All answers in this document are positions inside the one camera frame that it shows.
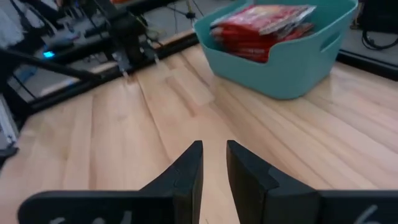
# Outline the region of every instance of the bin handle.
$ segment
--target bin handle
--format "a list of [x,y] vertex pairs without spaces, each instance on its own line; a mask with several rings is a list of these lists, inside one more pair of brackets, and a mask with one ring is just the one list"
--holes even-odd
[[329,36],[323,43],[321,44],[320,51],[324,53],[327,51],[331,46],[333,46],[341,37],[341,31],[337,31],[331,36]]

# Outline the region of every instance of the blue led light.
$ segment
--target blue led light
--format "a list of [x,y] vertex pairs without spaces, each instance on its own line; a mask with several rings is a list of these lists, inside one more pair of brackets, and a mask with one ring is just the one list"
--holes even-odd
[[54,57],[55,54],[53,52],[44,52],[43,55],[45,58],[50,58]]

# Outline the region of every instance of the light wood surface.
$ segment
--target light wood surface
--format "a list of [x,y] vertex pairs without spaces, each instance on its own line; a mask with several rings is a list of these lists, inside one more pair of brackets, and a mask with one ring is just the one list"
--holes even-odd
[[304,97],[273,100],[214,76],[194,46],[32,116],[1,172],[0,217],[15,224],[43,190],[140,189],[197,139],[202,224],[238,223],[228,139],[317,189],[396,189],[397,99],[397,83],[336,63]]

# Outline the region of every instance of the teal basket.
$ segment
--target teal basket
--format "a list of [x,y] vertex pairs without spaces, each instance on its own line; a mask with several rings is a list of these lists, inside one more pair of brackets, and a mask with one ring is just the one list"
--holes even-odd
[[267,63],[257,63],[220,50],[210,35],[210,24],[250,5],[238,0],[195,23],[195,32],[213,72],[277,99],[306,94],[326,77],[336,60],[341,42],[353,18],[357,0],[259,0],[257,4],[311,4],[308,18],[314,34],[273,46]]

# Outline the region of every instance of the wooden table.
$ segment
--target wooden table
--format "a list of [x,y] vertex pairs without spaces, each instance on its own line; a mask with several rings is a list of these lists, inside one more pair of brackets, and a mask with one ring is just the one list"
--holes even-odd
[[396,189],[398,84],[336,63],[304,97],[277,101],[214,76],[191,47],[29,118],[0,176],[2,223],[43,190],[140,189],[197,139],[203,224],[238,223],[227,139],[317,189]]

